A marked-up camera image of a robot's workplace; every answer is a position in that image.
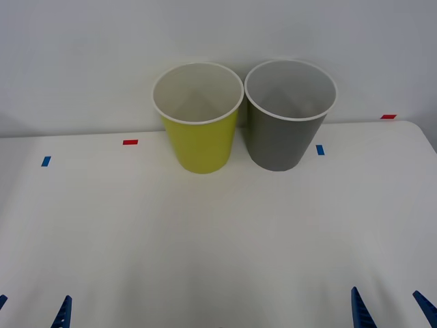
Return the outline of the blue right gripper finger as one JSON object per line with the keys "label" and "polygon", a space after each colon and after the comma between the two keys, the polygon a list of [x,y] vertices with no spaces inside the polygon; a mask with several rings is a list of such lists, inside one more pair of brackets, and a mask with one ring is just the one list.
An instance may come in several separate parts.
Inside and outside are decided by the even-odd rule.
{"label": "blue right gripper finger", "polygon": [[429,324],[437,324],[437,308],[418,290],[414,291],[412,296],[423,311]]}
{"label": "blue right gripper finger", "polygon": [[353,328],[376,328],[356,286],[351,289]]}

